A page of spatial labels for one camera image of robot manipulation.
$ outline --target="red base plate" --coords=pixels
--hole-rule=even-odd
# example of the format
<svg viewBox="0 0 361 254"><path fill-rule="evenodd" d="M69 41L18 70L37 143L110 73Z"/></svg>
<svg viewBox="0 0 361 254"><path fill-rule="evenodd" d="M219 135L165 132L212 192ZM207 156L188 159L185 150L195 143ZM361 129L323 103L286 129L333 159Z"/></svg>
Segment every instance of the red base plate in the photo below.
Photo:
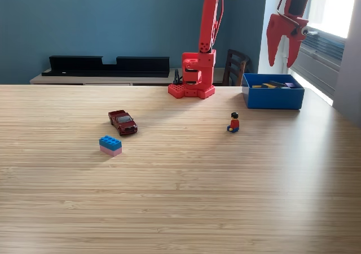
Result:
<svg viewBox="0 0 361 254"><path fill-rule="evenodd" d="M177 99L183 97L199 97L201 99L206 99L215 93L215 87L211 86L208 90L202 91L196 89L186 89L184 85L171 84L168 86L168 93Z"/></svg>

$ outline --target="blue lego brick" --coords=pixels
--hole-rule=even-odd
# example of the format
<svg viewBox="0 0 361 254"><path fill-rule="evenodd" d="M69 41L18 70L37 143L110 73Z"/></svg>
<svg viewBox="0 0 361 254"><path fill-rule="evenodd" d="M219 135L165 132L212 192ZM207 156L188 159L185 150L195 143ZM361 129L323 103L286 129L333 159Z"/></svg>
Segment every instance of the blue lego brick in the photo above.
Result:
<svg viewBox="0 0 361 254"><path fill-rule="evenodd" d="M116 138L112 138L112 137L106 135L105 137L102 137L99 140L99 145L101 145L111 151L116 151L122 147L122 142Z"/></svg>

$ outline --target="car windshield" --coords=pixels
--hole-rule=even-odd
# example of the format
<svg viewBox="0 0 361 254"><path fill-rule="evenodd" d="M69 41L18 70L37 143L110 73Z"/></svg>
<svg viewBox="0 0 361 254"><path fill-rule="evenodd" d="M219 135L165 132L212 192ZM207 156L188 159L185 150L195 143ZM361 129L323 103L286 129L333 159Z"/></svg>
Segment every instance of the car windshield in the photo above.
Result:
<svg viewBox="0 0 361 254"><path fill-rule="evenodd" d="M118 118L119 123L124 123L124 122L128 122L128 121L132 121L130 116L124 116L124 117L119 117Z"/></svg>

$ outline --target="red torso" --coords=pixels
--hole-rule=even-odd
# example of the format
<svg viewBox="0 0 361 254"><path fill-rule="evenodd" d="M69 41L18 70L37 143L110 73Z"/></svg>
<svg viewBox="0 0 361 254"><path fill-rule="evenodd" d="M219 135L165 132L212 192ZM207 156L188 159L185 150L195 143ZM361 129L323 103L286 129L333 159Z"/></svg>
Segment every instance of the red torso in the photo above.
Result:
<svg viewBox="0 0 361 254"><path fill-rule="evenodd" d="M232 120L231 121L231 128L239 128L239 120Z"/></svg>

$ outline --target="blue plastic bin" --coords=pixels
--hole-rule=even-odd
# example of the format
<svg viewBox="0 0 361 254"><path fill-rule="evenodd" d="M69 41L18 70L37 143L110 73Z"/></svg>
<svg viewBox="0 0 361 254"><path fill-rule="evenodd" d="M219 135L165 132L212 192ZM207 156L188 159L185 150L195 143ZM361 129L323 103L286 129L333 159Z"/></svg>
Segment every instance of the blue plastic bin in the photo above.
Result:
<svg viewBox="0 0 361 254"><path fill-rule="evenodd" d="M262 85L275 81L294 83L294 89L253 89L254 85ZM242 79L242 93L248 108L260 109L293 109L302 107L305 89L291 75L257 75L245 73Z"/></svg>

